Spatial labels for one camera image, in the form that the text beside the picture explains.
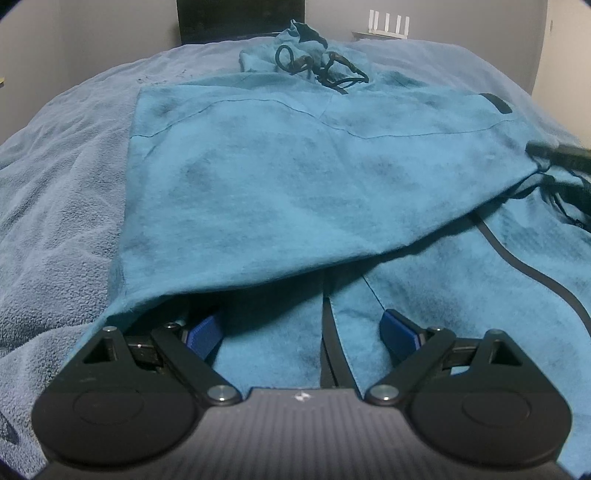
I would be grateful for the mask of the teal blue hooded jacket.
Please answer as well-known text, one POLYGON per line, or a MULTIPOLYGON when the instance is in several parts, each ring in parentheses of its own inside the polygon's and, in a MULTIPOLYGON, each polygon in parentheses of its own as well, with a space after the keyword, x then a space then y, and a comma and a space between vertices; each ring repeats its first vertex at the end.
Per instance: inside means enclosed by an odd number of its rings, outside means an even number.
POLYGON ((526 151, 573 134, 459 47, 339 46, 370 77, 345 94, 287 74, 290 54, 328 55, 304 32, 245 48, 236 73, 140 89, 96 326, 214 300, 221 375, 315 387, 329 306, 367 389, 389 369, 378 323, 394 308, 508 332, 586 415, 590 184, 526 151))

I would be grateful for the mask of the white wifi router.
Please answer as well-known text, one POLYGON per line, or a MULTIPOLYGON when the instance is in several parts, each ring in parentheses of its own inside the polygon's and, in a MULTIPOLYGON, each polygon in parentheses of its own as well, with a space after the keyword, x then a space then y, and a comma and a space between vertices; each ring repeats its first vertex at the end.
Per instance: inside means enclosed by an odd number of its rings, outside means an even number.
POLYGON ((411 17, 382 14, 379 10, 370 9, 365 31, 353 31, 355 39, 408 40, 411 30, 411 17))

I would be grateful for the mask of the black flat screen television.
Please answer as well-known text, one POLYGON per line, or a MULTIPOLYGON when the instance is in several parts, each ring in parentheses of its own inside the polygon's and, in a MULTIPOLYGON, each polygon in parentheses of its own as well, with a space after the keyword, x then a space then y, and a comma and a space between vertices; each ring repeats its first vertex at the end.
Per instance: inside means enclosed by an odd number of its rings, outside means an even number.
POLYGON ((178 0, 183 44, 273 36, 304 21, 303 0, 178 0))

